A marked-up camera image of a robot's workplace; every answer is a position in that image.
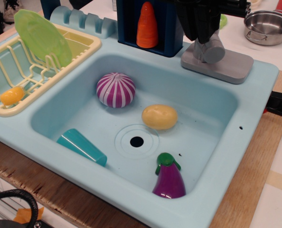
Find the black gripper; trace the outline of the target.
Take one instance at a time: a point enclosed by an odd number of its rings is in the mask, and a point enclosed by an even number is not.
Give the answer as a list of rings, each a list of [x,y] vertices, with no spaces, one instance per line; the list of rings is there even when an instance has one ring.
[[[251,3],[246,0],[176,0],[178,19],[189,40],[198,38],[207,43],[219,30],[220,14],[245,17],[250,12]]]

